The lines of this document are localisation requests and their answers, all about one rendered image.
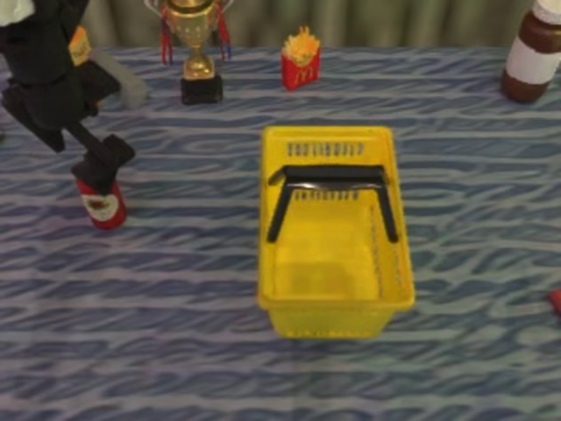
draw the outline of plastic storage container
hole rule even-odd
[[[269,127],[259,305],[289,338],[369,338],[415,289],[391,132]]]

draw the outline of crate handle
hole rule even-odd
[[[381,165],[286,165],[276,171],[268,180],[269,185],[278,184],[282,179],[282,189],[274,209],[266,240],[274,243],[281,233],[282,223],[287,215],[292,193],[297,189],[307,190],[366,190],[373,189],[386,228],[387,239],[397,243],[397,228],[387,193],[387,178]]]

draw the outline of trophy base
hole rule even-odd
[[[181,101],[185,105],[197,103],[220,103],[223,98],[222,77],[188,81],[181,79]]]

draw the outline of trophy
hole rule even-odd
[[[181,79],[181,100],[185,105],[222,101],[222,78],[214,61],[202,50],[217,27],[218,1],[221,0],[166,0],[167,25],[190,50]]]

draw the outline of mcdonald's logo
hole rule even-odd
[[[314,66],[313,63],[308,65],[306,68],[302,68],[298,71],[295,77],[295,85],[305,83],[314,77]]]

